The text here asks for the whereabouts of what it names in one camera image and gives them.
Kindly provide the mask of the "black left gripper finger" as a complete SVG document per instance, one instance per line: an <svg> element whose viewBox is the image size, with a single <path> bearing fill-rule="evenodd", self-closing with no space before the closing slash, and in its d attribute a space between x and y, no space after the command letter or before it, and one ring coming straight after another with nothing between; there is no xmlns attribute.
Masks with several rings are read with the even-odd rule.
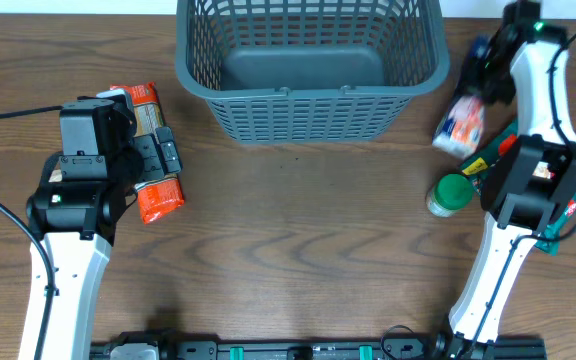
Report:
<svg viewBox="0 0 576 360"><path fill-rule="evenodd" d="M159 145L153 134L136 136L134 148L143 159L144 168L140 175L140 181L158 181L165 176L164 168L160 159Z"/></svg>
<svg viewBox="0 0 576 360"><path fill-rule="evenodd" d="M167 126L157 128L156 136L165 171L167 173L179 173L182 170L182 162L171 128Z"/></svg>

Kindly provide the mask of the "multicolour tissue pack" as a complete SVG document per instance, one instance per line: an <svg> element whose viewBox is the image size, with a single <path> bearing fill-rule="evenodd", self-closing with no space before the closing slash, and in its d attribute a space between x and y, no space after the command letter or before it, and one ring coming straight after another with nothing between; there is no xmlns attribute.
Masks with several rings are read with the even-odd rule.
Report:
<svg viewBox="0 0 576 360"><path fill-rule="evenodd" d="M464 58L449 107L433 134L433 147L459 159L475 152L483 133L485 105L476 80L488 51L489 38L477 36Z"/></svg>

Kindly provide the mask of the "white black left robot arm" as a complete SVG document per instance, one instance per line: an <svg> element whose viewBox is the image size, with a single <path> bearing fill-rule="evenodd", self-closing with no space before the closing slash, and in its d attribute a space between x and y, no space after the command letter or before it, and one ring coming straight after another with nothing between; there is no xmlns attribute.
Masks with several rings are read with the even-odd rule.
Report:
<svg viewBox="0 0 576 360"><path fill-rule="evenodd" d="M184 202L183 165L152 83L115 85L64 104L61 151L45 162L26 212L39 245L22 359L85 359L119 219L136 195L148 223Z"/></svg>

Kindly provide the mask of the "orange spaghetti package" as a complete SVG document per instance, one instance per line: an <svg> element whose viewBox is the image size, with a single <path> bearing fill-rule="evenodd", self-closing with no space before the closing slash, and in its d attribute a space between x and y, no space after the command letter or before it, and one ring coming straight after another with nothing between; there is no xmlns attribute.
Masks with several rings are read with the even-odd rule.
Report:
<svg viewBox="0 0 576 360"><path fill-rule="evenodd" d="M137 119L136 136L153 134L156 129L167 126L161 109L159 94L154 82L140 85L111 85L111 90L123 89L132 99ZM144 224L158 220L184 204L179 173L167 173L158 181L140 181L135 185L140 216Z"/></svg>

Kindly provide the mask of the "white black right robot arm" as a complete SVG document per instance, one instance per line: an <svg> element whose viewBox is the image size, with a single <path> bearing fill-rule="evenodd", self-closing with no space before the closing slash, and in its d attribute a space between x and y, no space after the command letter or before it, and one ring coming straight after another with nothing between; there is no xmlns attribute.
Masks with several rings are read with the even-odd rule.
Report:
<svg viewBox="0 0 576 360"><path fill-rule="evenodd" d="M539 1L511 1L480 55L464 63L457 89L485 103L517 105L517 138L490 169L480 201L482 244L448 315L454 338L493 344L519 270L576 193L576 133L566 86L576 37L541 17Z"/></svg>

